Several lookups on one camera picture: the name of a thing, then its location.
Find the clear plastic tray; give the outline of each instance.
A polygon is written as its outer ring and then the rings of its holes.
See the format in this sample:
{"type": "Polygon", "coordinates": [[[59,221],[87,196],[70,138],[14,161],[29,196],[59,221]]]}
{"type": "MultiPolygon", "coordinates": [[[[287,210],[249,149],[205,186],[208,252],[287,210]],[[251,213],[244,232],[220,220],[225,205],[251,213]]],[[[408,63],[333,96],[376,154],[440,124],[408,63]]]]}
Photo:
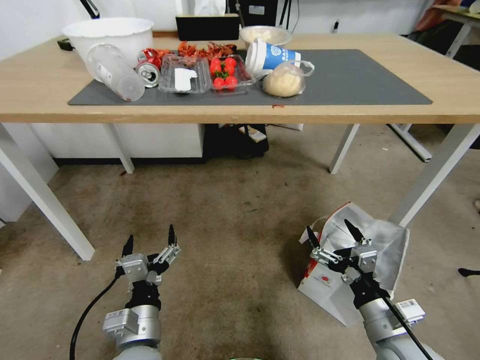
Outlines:
{"type": "Polygon", "coordinates": [[[201,94],[212,88],[209,72],[209,61],[206,58],[192,58],[174,54],[165,55],[162,59],[158,89],[167,93],[201,94]],[[191,90],[179,91],[175,88],[175,69],[194,70],[197,77],[190,79],[191,90]]]}
{"type": "MultiPolygon", "coordinates": [[[[233,76],[235,76],[236,79],[238,80],[238,85],[236,86],[235,93],[236,92],[243,92],[245,90],[245,89],[241,89],[241,87],[245,87],[245,86],[248,86],[248,85],[255,84],[255,82],[256,82],[255,78],[252,75],[250,75],[250,73],[247,71],[247,69],[245,67],[244,60],[242,59],[242,57],[240,55],[230,55],[230,56],[227,56],[227,57],[228,58],[234,58],[235,61],[236,61],[235,73],[233,74],[233,76]]],[[[223,61],[225,61],[225,59],[227,57],[219,57],[218,59],[221,62],[223,62],[223,61]]],[[[210,74],[209,74],[209,76],[210,76],[210,83],[211,83],[210,87],[213,89],[214,88],[214,85],[213,85],[214,79],[210,74]]],[[[216,90],[216,89],[215,89],[215,91],[217,91],[218,93],[229,91],[229,89],[227,89],[226,86],[222,87],[221,89],[223,91],[219,91],[219,90],[216,90]]]]}

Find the blue cup label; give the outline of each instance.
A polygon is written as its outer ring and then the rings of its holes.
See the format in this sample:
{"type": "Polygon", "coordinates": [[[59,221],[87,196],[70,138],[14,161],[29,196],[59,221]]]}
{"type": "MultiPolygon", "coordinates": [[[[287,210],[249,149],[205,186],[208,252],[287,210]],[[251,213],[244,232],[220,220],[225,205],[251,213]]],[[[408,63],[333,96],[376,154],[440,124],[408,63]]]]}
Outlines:
{"type": "Polygon", "coordinates": [[[266,44],[266,56],[263,69],[275,69],[281,63],[295,60],[295,51],[287,50],[271,44],[266,44]]]}

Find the white bowl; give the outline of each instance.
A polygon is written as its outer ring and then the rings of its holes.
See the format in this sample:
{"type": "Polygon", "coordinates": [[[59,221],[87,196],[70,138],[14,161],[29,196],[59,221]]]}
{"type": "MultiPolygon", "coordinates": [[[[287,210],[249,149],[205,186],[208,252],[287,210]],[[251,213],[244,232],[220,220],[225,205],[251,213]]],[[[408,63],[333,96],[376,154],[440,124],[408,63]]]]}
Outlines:
{"type": "Polygon", "coordinates": [[[87,63],[90,49],[100,44],[117,47],[129,66],[137,66],[139,52],[152,48],[153,21],[136,17],[105,17],[75,22],[63,28],[76,51],[87,63]]]}
{"type": "Polygon", "coordinates": [[[240,30],[240,39],[245,43],[245,48],[248,49],[256,38],[268,44],[282,46],[292,40],[292,34],[280,27],[264,25],[246,26],[240,30]]]}

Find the table leg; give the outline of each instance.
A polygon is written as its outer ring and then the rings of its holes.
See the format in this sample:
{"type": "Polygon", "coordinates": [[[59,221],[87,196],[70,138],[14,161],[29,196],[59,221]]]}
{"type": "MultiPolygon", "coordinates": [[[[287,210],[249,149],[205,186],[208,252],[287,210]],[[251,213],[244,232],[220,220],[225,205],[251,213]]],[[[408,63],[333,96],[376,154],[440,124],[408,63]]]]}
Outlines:
{"type": "Polygon", "coordinates": [[[135,170],[132,159],[130,159],[130,154],[125,147],[122,137],[120,136],[119,131],[117,130],[115,124],[113,123],[104,123],[103,127],[105,129],[106,135],[110,139],[111,145],[115,148],[118,157],[120,158],[125,171],[128,174],[132,174],[135,170]]]}
{"type": "Polygon", "coordinates": [[[460,49],[465,39],[467,38],[471,28],[472,27],[470,25],[463,24],[460,31],[458,32],[458,35],[456,36],[455,40],[453,40],[453,42],[450,45],[450,48],[445,54],[447,58],[453,59],[455,57],[455,55],[457,54],[457,51],[460,49]]]}
{"type": "Polygon", "coordinates": [[[331,174],[336,174],[342,164],[342,161],[349,150],[350,144],[359,129],[360,124],[349,124],[347,125],[345,132],[343,133],[343,138],[341,139],[340,145],[336,149],[336,153],[331,161],[330,170],[331,174]]]}
{"type": "Polygon", "coordinates": [[[396,134],[407,143],[407,145],[420,157],[424,163],[428,163],[432,158],[432,154],[424,148],[410,133],[409,129],[412,124],[390,124],[390,127],[396,134]]]}
{"type": "Polygon", "coordinates": [[[95,249],[2,124],[0,164],[30,196],[78,256],[83,260],[90,260],[95,249]]]}
{"type": "Polygon", "coordinates": [[[479,135],[480,124],[456,124],[388,220],[406,227],[479,135]]]}

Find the clear plastic cup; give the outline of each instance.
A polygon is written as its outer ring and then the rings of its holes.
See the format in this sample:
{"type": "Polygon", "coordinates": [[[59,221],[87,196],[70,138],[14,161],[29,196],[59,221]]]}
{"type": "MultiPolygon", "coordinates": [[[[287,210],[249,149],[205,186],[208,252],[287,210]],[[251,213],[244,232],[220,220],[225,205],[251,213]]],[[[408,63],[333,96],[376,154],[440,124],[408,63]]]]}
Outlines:
{"type": "Polygon", "coordinates": [[[88,52],[86,66],[96,80],[104,83],[123,100],[135,101],[144,95],[142,78],[127,64],[115,46],[94,46],[88,52]]]}

